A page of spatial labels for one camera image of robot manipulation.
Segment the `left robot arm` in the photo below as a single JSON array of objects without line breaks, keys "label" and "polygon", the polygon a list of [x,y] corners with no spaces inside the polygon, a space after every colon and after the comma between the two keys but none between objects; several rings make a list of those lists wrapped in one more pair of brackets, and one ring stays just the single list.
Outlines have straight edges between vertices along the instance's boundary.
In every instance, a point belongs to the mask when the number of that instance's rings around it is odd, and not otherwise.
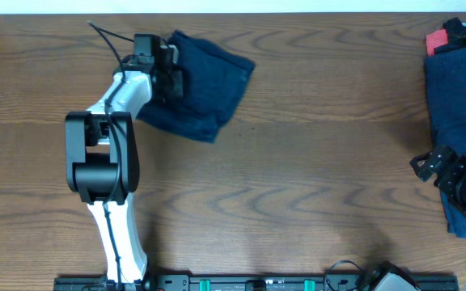
[{"label": "left robot arm", "polygon": [[139,158],[133,123],[144,105],[182,92],[175,70],[178,48],[161,37],[137,33],[133,52],[119,57],[112,84],[88,109],[65,118],[66,180],[95,219],[107,272],[80,290],[147,290],[148,259],[133,208]]}]

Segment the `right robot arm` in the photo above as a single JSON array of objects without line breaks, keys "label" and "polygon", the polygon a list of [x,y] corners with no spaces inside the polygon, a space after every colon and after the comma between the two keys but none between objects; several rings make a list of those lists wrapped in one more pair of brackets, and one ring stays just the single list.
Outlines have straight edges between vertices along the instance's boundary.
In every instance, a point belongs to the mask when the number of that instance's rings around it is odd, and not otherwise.
[{"label": "right robot arm", "polygon": [[[434,186],[447,197],[450,205],[466,218],[466,156],[457,154],[448,145],[413,157],[410,162],[415,175],[423,182],[435,177]],[[359,279],[356,290],[457,290],[454,276],[413,277],[388,261]]]}]

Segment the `navy blue shorts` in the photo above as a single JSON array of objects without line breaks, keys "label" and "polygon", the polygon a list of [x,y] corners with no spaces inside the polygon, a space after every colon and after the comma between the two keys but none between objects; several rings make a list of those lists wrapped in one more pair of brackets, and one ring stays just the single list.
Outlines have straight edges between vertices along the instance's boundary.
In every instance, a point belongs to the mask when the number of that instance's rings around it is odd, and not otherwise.
[{"label": "navy blue shorts", "polygon": [[180,52],[183,96],[151,100],[138,119],[194,141],[215,142],[220,129],[233,117],[256,64],[215,43],[174,31],[168,39]]}]

